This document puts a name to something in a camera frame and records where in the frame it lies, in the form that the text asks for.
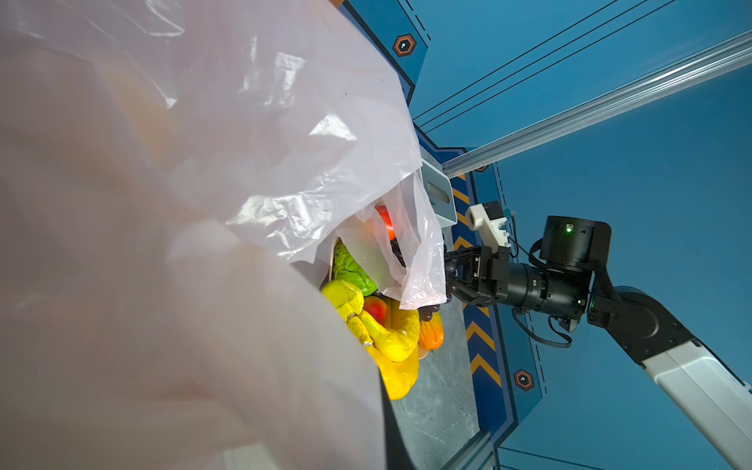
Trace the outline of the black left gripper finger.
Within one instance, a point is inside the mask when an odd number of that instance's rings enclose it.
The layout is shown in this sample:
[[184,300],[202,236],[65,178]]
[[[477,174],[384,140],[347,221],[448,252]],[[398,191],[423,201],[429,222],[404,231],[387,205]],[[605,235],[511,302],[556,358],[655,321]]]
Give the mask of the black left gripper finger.
[[380,382],[380,387],[384,415],[386,468],[388,470],[413,470],[414,464],[401,436],[393,405],[391,405],[383,381]]

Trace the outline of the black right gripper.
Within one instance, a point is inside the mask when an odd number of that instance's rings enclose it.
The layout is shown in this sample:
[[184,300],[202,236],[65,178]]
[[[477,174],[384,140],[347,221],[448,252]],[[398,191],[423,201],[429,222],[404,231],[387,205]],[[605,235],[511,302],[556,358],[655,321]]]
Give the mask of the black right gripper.
[[448,293],[462,303],[491,306],[508,298],[510,250],[501,247],[460,248],[445,254]]

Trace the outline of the pink plastic bag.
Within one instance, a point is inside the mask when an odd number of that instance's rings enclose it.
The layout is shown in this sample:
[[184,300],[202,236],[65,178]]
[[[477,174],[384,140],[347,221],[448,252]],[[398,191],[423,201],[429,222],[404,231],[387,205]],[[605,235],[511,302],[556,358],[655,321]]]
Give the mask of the pink plastic bag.
[[1,5],[1,465],[387,469],[319,290],[383,200],[407,307],[442,237],[400,81],[328,1]]

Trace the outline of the dark purple grape bunch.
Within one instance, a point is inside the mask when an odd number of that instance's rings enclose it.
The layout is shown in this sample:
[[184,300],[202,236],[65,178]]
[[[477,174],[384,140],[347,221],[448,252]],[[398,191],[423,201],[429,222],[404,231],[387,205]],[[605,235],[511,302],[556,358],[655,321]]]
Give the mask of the dark purple grape bunch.
[[[390,243],[393,254],[397,258],[399,264],[403,268],[405,268],[407,265],[405,264],[405,259],[403,258],[403,254],[401,253],[399,242],[397,241],[397,239],[392,239]],[[428,322],[433,319],[434,315],[438,313],[439,310],[439,305],[425,305],[425,307],[420,307],[418,309],[419,318],[421,321]]]

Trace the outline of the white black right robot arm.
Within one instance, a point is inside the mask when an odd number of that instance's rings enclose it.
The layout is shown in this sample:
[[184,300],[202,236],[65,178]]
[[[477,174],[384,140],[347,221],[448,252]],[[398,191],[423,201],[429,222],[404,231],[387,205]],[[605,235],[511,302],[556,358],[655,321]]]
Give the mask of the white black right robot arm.
[[612,283],[611,235],[605,222],[551,215],[528,262],[515,264],[491,235],[446,254],[446,281],[470,306],[505,304],[515,318],[535,311],[565,329],[581,319],[604,329],[731,468],[750,468],[750,385],[656,299]]

